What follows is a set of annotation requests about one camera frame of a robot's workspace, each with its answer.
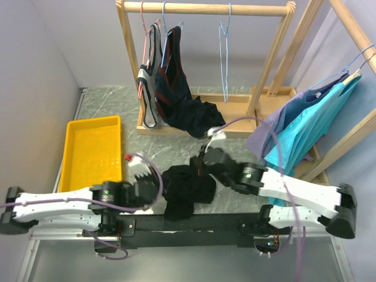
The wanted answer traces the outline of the black tank top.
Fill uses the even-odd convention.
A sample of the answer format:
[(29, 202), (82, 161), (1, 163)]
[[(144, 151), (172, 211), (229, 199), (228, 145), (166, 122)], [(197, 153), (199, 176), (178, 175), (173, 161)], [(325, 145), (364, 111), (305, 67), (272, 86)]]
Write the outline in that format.
[(163, 197), (167, 201), (164, 218), (169, 221), (192, 217), (196, 203), (210, 204), (216, 193), (216, 181), (199, 175), (193, 167), (172, 166), (162, 173)]

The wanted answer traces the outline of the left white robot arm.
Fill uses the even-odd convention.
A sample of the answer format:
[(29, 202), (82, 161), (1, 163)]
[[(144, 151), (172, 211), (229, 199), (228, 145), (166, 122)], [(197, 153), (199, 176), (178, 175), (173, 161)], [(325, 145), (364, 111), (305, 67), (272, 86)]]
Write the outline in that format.
[(120, 230), (118, 214), (145, 211), (162, 193), (162, 178), (154, 173), (137, 177), (133, 183), (106, 181), (62, 193), (32, 194), (10, 187), (1, 205), (1, 234), (63, 228), (111, 236)]

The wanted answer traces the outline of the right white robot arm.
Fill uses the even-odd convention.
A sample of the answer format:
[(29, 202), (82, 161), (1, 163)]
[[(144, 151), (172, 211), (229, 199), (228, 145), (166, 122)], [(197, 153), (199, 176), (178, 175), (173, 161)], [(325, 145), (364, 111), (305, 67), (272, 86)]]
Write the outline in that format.
[(190, 165), (198, 174), (210, 174), (240, 194), (290, 202), (289, 207), (262, 206), (257, 227), (264, 234), (286, 227), (323, 227), (332, 236), (355, 238), (357, 198), (349, 184), (306, 182), (253, 162), (236, 162), (218, 147), (201, 148), (190, 158)]

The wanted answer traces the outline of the blue wire hanger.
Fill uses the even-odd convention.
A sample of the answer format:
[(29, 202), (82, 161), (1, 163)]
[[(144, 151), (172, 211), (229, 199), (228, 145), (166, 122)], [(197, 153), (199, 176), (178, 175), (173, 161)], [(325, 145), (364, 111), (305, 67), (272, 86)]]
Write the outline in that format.
[[(229, 26), (231, 20), (232, 5), (229, 3), (229, 17), (226, 27), (219, 22), (219, 55), (220, 55), (220, 78), (224, 102), (229, 101)], [(223, 57), (222, 42), (225, 43), (225, 58)]]

